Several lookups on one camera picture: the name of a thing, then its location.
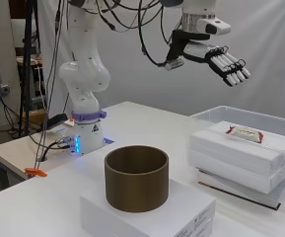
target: white box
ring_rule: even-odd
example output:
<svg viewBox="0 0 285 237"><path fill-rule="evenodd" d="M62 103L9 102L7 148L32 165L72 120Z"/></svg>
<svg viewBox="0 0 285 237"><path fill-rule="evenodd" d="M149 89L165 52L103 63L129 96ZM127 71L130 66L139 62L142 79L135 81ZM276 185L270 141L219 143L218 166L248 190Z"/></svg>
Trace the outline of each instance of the white box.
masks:
<svg viewBox="0 0 285 237"><path fill-rule="evenodd" d="M285 136L258 130L263 141L257 144L227 135L230 126L239 125L221 121L195 132L189 148L267 177L285 166Z"/></svg>
<svg viewBox="0 0 285 237"><path fill-rule="evenodd" d="M204 192L170 180L169 198L162 206L128 213L109 205L100 188L81 196L82 226L93 237L208 237L197 234L213 219L215 204Z"/></svg>
<svg viewBox="0 0 285 237"><path fill-rule="evenodd" d="M189 150L188 153L190 166L211 172L265 194L269 194L285 179L285 165L276 174L266 177L194 150Z"/></svg>

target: white table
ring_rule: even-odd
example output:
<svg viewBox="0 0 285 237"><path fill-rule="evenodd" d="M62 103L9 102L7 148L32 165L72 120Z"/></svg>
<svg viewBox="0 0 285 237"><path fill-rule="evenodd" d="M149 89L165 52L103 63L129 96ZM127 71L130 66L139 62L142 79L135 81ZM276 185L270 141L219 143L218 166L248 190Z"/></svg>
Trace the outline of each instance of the white table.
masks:
<svg viewBox="0 0 285 237"><path fill-rule="evenodd" d="M79 196L89 183L104 178L105 156L128 144L165 150L170 156L172 179L217 197L212 237L285 237L284 207L276 212L197 185L195 171L186 164L187 117L131 103L107 112L103 129L114 144L71 158L71 162L48 171L47 178L33 178L0 193L0 237L90 237L81 228Z"/></svg>

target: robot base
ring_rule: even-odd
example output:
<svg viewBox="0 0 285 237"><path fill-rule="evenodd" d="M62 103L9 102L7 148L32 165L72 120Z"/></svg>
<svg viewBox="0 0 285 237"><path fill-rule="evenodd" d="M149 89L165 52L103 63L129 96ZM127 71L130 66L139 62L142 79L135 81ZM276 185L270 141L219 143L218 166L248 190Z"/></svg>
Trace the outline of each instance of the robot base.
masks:
<svg viewBox="0 0 285 237"><path fill-rule="evenodd" d="M105 145L100 120L75 122L73 127L75 147L72 153L85 155Z"/></svg>

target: power outlet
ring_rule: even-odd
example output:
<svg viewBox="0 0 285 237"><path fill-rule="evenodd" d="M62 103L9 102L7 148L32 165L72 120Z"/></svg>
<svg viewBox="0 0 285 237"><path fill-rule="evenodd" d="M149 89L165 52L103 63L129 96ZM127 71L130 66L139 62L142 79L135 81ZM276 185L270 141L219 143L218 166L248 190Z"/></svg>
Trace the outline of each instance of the power outlet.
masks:
<svg viewBox="0 0 285 237"><path fill-rule="evenodd" d="M8 94L10 94L10 92L11 92L11 88L9 85L1 85L0 87L1 96L7 96Z"/></svg>

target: brown cylinder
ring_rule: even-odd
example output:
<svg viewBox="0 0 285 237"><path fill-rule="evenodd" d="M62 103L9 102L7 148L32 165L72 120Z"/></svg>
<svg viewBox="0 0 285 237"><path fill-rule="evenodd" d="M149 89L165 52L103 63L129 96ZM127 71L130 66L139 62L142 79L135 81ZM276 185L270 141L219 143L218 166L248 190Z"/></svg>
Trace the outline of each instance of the brown cylinder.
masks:
<svg viewBox="0 0 285 237"><path fill-rule="evenodd" d="M105 159L106 197L114 208L145 212L169 196L169 157L148 146L122 147Z"/></svg>

